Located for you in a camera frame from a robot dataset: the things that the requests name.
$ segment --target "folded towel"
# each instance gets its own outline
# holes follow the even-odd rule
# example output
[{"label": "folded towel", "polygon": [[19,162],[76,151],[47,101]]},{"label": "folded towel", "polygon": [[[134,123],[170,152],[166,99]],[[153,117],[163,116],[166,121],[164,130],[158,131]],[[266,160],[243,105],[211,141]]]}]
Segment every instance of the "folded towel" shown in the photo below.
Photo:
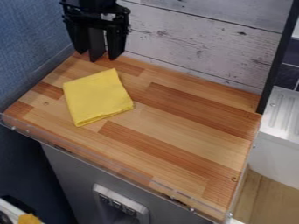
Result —
[{"label": "folded towel", "polygon": [[63,90],[77,127],[134,107],[115,69],[65,82]]}]

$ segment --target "robotic arm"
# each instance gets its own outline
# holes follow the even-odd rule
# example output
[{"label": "robotic arm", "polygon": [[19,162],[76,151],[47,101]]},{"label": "robotic arm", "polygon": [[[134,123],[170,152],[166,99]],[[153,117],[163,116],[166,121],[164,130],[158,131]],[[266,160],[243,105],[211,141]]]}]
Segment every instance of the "robotic arm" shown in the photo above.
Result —
[{"label": "robotic arm", "polygon": [[106,52],[106,44],[110,60],[124,52],[129,33],[129,9],[117,4],[116,0],[63,0],[60,3],[68,34],[78,53],[88,50],[90,60],[95,62]]}]

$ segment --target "gray base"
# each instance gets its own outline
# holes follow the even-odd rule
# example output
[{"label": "gray base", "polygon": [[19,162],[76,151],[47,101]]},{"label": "gray base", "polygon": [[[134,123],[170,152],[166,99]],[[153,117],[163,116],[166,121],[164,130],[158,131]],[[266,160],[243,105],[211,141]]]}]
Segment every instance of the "gray base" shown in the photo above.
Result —
[{"label": "gray base", "polygon": [[[151,224],[211,224],[210,221],[151,192],[117,178],[81,158],[43,145],[53,170],[68,198],[79,224],[112,224],[104,221],[96,206],[93,186],[99,184],[149,209]],[[106,216],[115,210],[107,210]]]}]

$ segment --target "screw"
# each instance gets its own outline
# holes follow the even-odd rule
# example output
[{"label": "screw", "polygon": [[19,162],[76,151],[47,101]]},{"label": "screw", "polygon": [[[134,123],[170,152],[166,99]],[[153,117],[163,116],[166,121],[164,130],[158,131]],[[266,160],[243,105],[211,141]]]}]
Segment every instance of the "screw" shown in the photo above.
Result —
[{"label": "screw", "polygon": [[237,182],[238,179],[236,177],[232,177],[232,182]]}]

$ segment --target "wooden board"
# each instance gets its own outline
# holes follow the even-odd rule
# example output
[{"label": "wooden board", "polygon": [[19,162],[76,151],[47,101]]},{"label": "wooden board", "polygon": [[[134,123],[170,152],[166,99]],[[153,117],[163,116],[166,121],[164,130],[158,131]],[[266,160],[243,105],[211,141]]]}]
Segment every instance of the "wooden board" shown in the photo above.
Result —
[{"label": "wooden board", "polygon": [[[62,84],[111,67],[135,109],[81,128],[73,125]],[[259,96],[126,57],[90,63],[75,54],[5,114],[31,134],[147,189],[222,221],[260,116]],[[13,119],[10,125],[26,130]]]},{"label": "wooden board", "polygon": [[291,0],[126,0],[133,3],[282,32]]},{"label": "wooden board", "polygon": [[233,211],[234,219],[243,223],[250,223],[254,202],[260,187],[261,175],[255,171],[249,171],[242,187],[238,203]]},{"label": "wooden board", "polygon": [[297,223],[299,190],[250,170],[233,217],[246,224]]},{"label": "wooden board", "polygon": [[132,10],[128,53],[227,85],[240,83],[255,92],[263,88],[280,34],[135,3],[122,5]]}]

